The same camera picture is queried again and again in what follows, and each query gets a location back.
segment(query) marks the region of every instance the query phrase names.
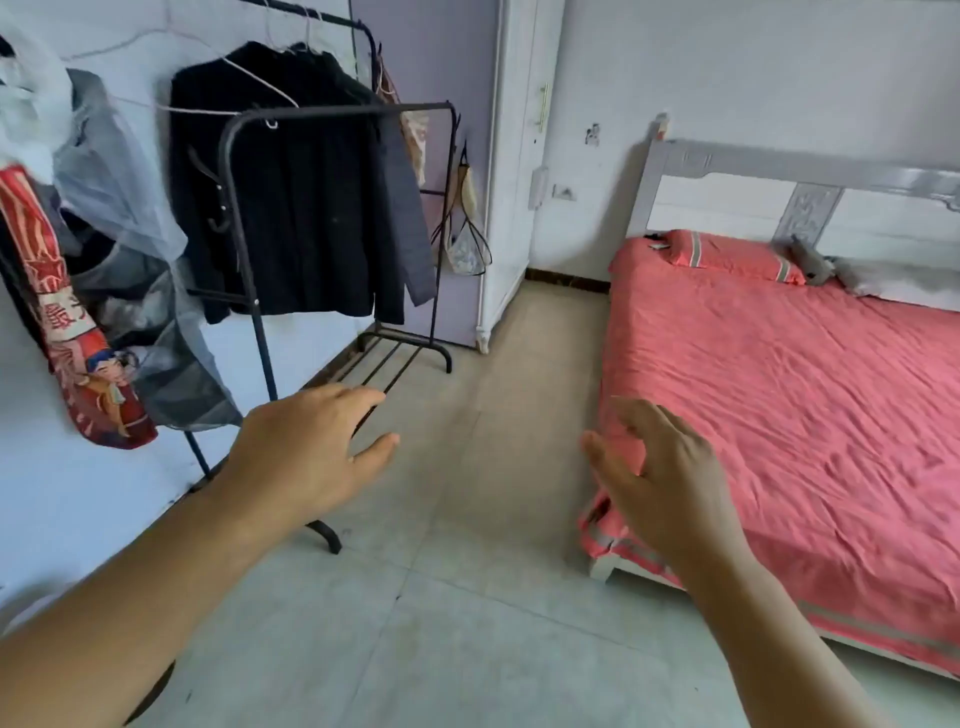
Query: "black metal clothes rack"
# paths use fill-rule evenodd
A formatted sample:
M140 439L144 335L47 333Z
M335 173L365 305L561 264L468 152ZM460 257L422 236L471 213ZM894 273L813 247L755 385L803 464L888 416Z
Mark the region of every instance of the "black metal clothes rack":
M344 26L347 28L352 28L355 31L363 33L370 44L371 48L371 73L372 79L375 83L377 78L377 56L376 56L376 45L373 40L373 35L370 29L359 20L352 20L348 18L343 18L338 15L331 15L326 12L317 12L312 8L305 8L301 5L294 5L292 3L281 2L281 0L239 0L239 2L248 3L250 5L256 5L258 7L266 7L273 10L288 12L291 14L302 15L304 17L310 17L316 20L321 20L323 22L330 23L332 25ZM449 203L449 192L446 188L445 181L450 179L450 170L453 168L453 158L456 151L456 134L458 125L458 118L456 114L456 109L449 101L444 101L440 103L432 104L397 104L389 106L386 104L376 104L376 105L363 105L363 106L330 106L330 107L283 107L277 109L251 109L244 111L234 117L232 117L227 124L224 126L224 130L220 136L220 146L218 149L218 167L220 171L220 179L223 181L222 189L220 190L221 196L221 206L223 207L224 213L228 216L230 221L230 235L233 240L234 248L237 251L237 258L240 268L240 277L243 281L244 294L232 294L232 293L223 293L220 291L210 291L200 288L191 288L188 289L188 292L201 299L207 299L210 301L220 301L224 303L237 303L246 307L250 312L251 322L253 324L253 335L256 338L257 350L260 354L260 364L263 367L263 376L267 384L267 394L270 397L270 401L276 401L278 399L276 393L276 380L274 378L274 367L270 358L270 348L267 345L266 334L264 333L263 328L263 316L260 312L260 301L257 298L256 294L256 284L253 279L253 268L250 262L250 253L247 247L247 236L243 229L243 219L240 214L240 203L237 197L237 188L236 181L233 177L233 172L231 168L231 160L233 154L233 145L236 141L237 136L254 122L266 122L269 124L275 124L278 121L284 120L296 120L296 119L325 119L325 118L335 118L335 117L344 117L344 116L396 116L402 114L405 111L416 111L416 110L440 110L446 109L450 113L450 138L447 146L447 156L446 156L446 174L444 175L444 189L443 190L433 190L433 189L423 189L420 192L425 195L433 195L444 198L444 207L443 207L443 217L441 225L443 229L441 231L441 247L443 246L443 241L445 239L446 229L445 226L447 223L446 210ZM444 363L446 366L446 372L452 374L453 372L453 359L450 356L450 352L441 344L438 343L436 339L436 328L437 328L437 301L440 297L440 279L441 279L442 266L441 262L438 259L437 261L437 295L433 300L433 310L431 313L430 319L430 335L427 337L417 336L413 334L406 333L405 331L395 329L395 328L384 328L379 323L376 324L373 331L364 331L357 337L357 345L360 348L361 355L354 360L349 368L341 374L338 378L338 381L343 380L353 369L373 350L380 339L393 342L395 345L387 352L383 359L376 365L376 367L370 372L363 383L369 383L373 377L380 371L383 365L394 355L394 353L400 348L403 344L410 344L415 348L413 354L410 358L403 364L399 372L396 373L393 379L387 384L384 388L384 392L389 392L397 381L403 376L403 373L406 372L407 368L413 363L413 360L417 355L424 349L429 349L434 352L438 352L444 358ZM372 414L372 410L364 416L363 420L360 421L357 425L357 430L363 426L364 422L367 421L369 416ZM194 456L197 458L197 462L200 465L201 470L204 473L204 479L209 481L213 475L209 464L204 457L204 453L200 448L200 444L197 442L197 438L192 432L184 432L187 443L190 446L190 449L193 451ZM339 553L342 544L336 532L330 528L326 523L321 521L313 521L307 524L307 527L316 531L321 536L323 536L328 545L331 553Z

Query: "white wardrobe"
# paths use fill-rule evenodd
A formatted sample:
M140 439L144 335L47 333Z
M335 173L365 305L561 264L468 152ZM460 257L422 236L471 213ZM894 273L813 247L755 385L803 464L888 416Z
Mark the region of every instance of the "white wardrobe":
M549 185L543 146L550 121L564 0L503 0L500 15L487 240L493 264L483 277L477 347L493 327L527 264L537 209Z

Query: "hand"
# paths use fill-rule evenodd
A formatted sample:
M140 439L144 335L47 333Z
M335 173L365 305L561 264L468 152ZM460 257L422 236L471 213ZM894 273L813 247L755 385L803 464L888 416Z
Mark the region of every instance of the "hand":
M393 433L348 456L353 430L383 400L375 389L328 384L256 407L203 493L255 535L282 540L350 500L390 462L400 441Z
M684 579L699 568L754 562L727 476L710 443L683 418L647 400L613 398L620 422L647 448L640 475L600 435L584 451L627 525Z

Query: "tile floor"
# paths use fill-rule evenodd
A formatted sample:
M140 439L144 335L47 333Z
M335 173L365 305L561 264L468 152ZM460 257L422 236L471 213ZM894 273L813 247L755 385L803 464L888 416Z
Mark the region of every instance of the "tile floor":
M271 554L137 728L746 725L685 595L586 576L576 440L606 316L605 296L525 283L490 356L455 349L448 376L421 352L356 439L395 430L403 444L327 519L344 551L304 530ZM837 649L901 724L956 725L960 684Z

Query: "red bedsheet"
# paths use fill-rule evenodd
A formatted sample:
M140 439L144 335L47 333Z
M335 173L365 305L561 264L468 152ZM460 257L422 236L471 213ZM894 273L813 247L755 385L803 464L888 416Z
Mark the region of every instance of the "red bedsheet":
M757 557L817 626L960 674L960 314L674 267L611 266L600 429L639 470L610 395L714 444ZM581 520L676 581L601 492Z

